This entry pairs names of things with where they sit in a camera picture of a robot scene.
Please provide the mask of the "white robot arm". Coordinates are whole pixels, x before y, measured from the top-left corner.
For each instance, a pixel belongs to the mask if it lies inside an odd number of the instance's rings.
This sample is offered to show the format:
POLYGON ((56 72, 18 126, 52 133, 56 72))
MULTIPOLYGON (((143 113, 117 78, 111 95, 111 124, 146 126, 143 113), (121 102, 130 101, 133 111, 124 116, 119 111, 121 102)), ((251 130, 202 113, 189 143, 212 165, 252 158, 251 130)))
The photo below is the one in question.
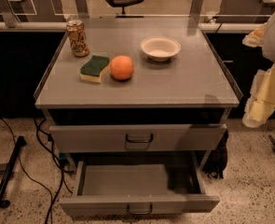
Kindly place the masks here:
POLYGON ((275 111, 275 12, 266 23, 244 37, 242 44, 260 47, 263 56, 273 62, 267 71, 258 70, 255 74, 244 108, 243 124, 257 128, 265 124, 275 111))

